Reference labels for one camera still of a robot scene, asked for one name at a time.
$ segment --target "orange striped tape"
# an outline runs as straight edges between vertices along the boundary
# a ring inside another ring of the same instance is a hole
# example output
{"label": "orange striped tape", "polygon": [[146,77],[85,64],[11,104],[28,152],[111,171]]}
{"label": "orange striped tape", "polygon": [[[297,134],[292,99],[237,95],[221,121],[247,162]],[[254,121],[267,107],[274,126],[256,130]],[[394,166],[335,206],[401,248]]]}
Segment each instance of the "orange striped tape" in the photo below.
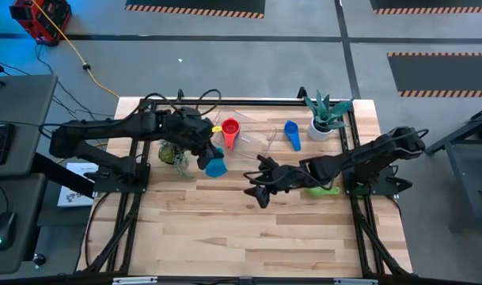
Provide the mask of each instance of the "orange striped tape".
{"label": "orange striped tape", "polygon": [[264,17],[263,13],[239,12],[239,11],[227,11],[227,10],[215,10],[215,9],[192,9],[192,8],[180,8],[180,7],[149,6],[149,5],[126,5],[124,9],[130,10],[130,11],[141,11],[141,12],[183,13],[183,14],[191,14],[191,15],[243,17],[243,18],[251,18],[251,19],[262,19]]}
{"label": "orange striped tape", "polygon": [[388,56],[482,56],[482,52],[389,52]]}
{"label": "orange striped tape", "polygon": [[482,7],[388,8],[376,9],[378,15],[424,13],[482,13]]}
{"label": "orange striped tape", "polygon": [[399,91],[399,96],[414,98],[482,98],[482,90],[406,90]]}

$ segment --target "green plant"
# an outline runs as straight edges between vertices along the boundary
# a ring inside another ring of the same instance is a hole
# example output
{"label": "green plant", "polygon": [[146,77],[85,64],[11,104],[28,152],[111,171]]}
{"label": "green plant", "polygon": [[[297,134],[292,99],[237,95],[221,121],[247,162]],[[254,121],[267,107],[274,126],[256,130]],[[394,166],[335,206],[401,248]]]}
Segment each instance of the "green plant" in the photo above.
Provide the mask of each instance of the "green plant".
{"label": "green plant", "polygon": [[318,131],[329,131],[344,127],[344,123],[337,121],[337,119],[353,108],[353,99],[341,101],[330,108],[330,95],[325,96],[322,100],[321,93],[318,90],[316,104],[309,97],[304,97],[304,101],[313,112],[315,127],[318,127]]}
{"label": "green plant", "polygon": [[166,164],[173,165],[179,176],[193,178],[191,174],[185,171],[188,167],[188,159],[184,155],[184,150],[175,144],[161,140],[158,158]]}

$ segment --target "red cup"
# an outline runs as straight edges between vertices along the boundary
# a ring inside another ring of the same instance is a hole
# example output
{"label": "red cup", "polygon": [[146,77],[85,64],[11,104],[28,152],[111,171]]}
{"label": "red cup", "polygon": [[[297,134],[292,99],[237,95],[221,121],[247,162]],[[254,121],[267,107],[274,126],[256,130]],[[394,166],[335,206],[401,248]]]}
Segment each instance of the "red cup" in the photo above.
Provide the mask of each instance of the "red cup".
{"label": "red cup", "polygon": [[225,139],[225,146],[229,150],[233,150],[233,141],[239,135],[241,126],[234,118],[228,118],[222,123],[223,138]]}

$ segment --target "yellow cable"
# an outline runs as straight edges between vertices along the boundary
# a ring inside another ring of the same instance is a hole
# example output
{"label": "yellow cable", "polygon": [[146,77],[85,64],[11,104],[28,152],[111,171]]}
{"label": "yellow cable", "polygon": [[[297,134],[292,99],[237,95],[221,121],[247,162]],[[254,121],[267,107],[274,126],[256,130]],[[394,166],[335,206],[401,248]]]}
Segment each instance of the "yellow cable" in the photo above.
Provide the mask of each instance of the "yellow cable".
{"label": "yellow cable", "polygon": [[[96,145],[94,145],[95,147],[99,147],[99,146],[107,146],[108,142],[102,142],[102,143],[97,143]],[[57,164],[61,164],[61,162],[64,162],[67,158],[61,158],[61,159],[58,159],[56,161]]]}
{"label": "yellow cable", "polygon": [[[72,44],[72,42],[70,42],[70,40],[68,40],[68,38],[66,37],[65,33],[60,29],[58,28],[58,25],[56,25],[54,23],[54,21],[51,20],[51,18],[44,12],[44,10],[42,9],[42,7],[40,7],[40,5],[38,5],[36,3],[35,0],[32,0],[33,4],[35,4],[36,8],[38,8],[38,10],[40,10],[40,12],[51,22],[51,24],[58,30],[58,32],[61,34],[61,36],[63,36],[63,38],[67,41],[67,43],[74,49],[75,53],[77,54],[77,56],[79,57],[79,59],[82,61],[82,65],[86,65],[86,61],[82,58],[81,54],[79,53],[79,51],[77,50],[77,48],[75,48],[75,46]],[[91,72],[90,69],[87,70],[88,71],[88,74],[89,76],[91,77],[91,79],[93,80],[93,82],[95,82],[95,84],[102,88],[103,90],[107,91],[108,93],[110,93],[111,95],[113,95],[115,98],[119,99],[120,98],[120,95],[116,94],[114,91],[110,90],[109,88],[103,86],[102,84],[100,84],[96,79],[95,77],[93,76],[93,73]]]}

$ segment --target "gray floor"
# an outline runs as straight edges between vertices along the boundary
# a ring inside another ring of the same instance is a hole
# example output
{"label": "gray floor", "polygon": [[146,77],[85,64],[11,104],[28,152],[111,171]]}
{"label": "gray floor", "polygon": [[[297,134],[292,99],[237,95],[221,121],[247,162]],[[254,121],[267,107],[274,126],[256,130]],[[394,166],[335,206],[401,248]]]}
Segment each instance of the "gray floor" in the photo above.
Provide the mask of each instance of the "gray floor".
{"label": "gray floor", "polygon": [[[11,2],[0,0],[0,33],[23,33],[9,19],[6,6]],[[263,20],[129,12],[123,10],[123,0],[70,3],[74,18],[67,32],[71,35],[341,36],[333,0],[267,0]],[[482,39],[482,13],[377,16],[372,13],[369,0],[343,0],[342,4],[351,37]],[[219,88],[226,97],[294,97],[299,86],[306,86],[308,90],[331,93],[333,98],[351,97],[343,45],[304,40],[308,42],[281,39],[74,43],[97,78],[123,96],[154,91],[172,96],[179,88],[196,95]],[[0,60],[32,74],[47,73],[46,67],[35,60],[33,47],[32,40],[0,40]],[[482,51],[482,45],[351,44],[360,96],[375,100],[383,131],[399,125],[426,127],[431,132],[424,140],[431,144],[482,109],[482,98],[399,97],[386,58],[390,51],[474,52]],[[114,112],[116,101],[89,80],[66,43],[46,48],[42,57],[53,66],[65,87],[92,111]],[[57,89],[56,95],[77,108],[62,90]],[[66,112],[53,105],[47,121],[69,119]],[[45,152],[47,144],[42,141],[39,150]],[[464,204],[446,155],[437,153],[433,158],[397,164],[399,176],[414,183],[400,196],[400,205],[415,273],[482,282],[482,233],[451,233],[448,227],[461,214]],[[67,231],[73,233],[73,241],[62,241],[61,235]],[[62,258],[38,270],[25,265],[12,277],[71,272],[82,232],[81,226],[49,228],[42,233],[39,246],[51,257]]]}

